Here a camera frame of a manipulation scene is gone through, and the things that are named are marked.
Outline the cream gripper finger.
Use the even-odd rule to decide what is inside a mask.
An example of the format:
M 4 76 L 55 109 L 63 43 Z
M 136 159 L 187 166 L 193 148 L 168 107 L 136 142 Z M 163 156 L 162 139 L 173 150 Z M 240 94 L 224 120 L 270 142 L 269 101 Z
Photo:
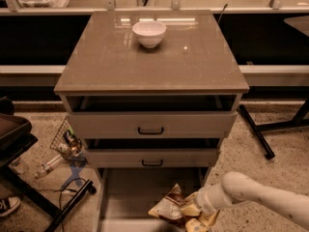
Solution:
M 191 217 L 185 224 L 186 232 L 209 232 L 216 223 L 219 211 L 206 215 L 202 213 L 198 217 Z
M 198 217 L 200 215 L 201 210 L 195 203 L 196 196 L 197 193 L 193 192 L 184 199 L 182 205 L 180 206 L 180 211 L 184 216 Z

